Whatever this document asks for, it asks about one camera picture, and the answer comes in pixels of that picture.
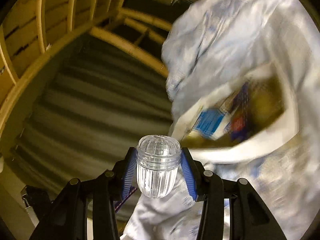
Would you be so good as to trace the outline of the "blue cartoon bandage box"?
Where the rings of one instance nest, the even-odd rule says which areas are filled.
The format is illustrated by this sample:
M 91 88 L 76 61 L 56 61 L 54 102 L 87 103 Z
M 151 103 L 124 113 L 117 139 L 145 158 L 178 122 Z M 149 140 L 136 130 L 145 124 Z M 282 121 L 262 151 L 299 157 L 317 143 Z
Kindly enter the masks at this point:
M 229 131 L 230 122 L 231 115 L 228 112 L 209 108 L 200 113 L 192 130 L 205 139 L 217 140 Z

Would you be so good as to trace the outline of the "dark blue snack packet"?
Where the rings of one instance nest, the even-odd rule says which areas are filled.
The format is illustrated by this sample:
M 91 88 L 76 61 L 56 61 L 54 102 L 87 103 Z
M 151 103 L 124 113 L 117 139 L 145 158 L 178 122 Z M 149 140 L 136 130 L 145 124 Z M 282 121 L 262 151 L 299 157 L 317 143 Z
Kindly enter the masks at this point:
M 245 82 L 233 99 L 230 123 L 230 135 L 232 141 L 242 142 L 248 139 L 248 89 L 249 83 Z

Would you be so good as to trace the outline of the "clear ribbed plastic jar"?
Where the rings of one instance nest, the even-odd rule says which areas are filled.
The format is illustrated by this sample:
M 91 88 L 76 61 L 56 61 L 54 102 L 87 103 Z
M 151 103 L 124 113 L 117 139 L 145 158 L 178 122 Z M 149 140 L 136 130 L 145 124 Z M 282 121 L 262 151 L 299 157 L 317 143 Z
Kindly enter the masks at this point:
M 180 143 L 169 136 L 147 135 L 137 145 L 137 184 L 146 197 L 163 198 L 173 189 L 181 162 Z

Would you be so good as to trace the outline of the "blue white floral duvet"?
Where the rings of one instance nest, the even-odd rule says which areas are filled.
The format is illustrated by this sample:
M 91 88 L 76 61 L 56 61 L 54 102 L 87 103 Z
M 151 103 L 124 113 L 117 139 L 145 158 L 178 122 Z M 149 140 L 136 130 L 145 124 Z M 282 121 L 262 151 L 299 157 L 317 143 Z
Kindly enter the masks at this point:
M 319 211 L 319 31 L 300 1 L 199 0 L 173 24 L 162 59 L 175 139 L 249 74 L 276 70 L 284 116 L 238 146 L 192 155 L 223 179 L 248 179 L 286 238 L 301 239 Z

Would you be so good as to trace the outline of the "white fabric storage bin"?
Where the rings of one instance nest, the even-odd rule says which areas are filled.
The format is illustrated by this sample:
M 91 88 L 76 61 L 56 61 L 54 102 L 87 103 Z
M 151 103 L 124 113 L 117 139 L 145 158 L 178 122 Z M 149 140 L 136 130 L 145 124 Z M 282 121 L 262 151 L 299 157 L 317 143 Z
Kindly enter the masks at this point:
M 198 98 L 171 136 L 199 161 L 228 164 L 264 157 L 298 133 L 294 92 L 282 66 L 263 64 Z

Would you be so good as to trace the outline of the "wooden bunk bed frame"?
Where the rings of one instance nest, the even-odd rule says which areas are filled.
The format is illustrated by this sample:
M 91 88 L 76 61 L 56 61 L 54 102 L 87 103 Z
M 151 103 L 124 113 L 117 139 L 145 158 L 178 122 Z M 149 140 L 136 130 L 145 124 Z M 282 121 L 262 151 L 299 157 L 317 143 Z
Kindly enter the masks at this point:
M 171 24 L 156 16 L 123 6 L 124 0 L 13 0 L 1 10 L 1 128 L 29 83 L 65 46 L 84 33 L 99 38 L 133 56 L 161 76 L 165 64 L 114 33 L 124 24 L 141 37 L 163 44 L 157 29 Z

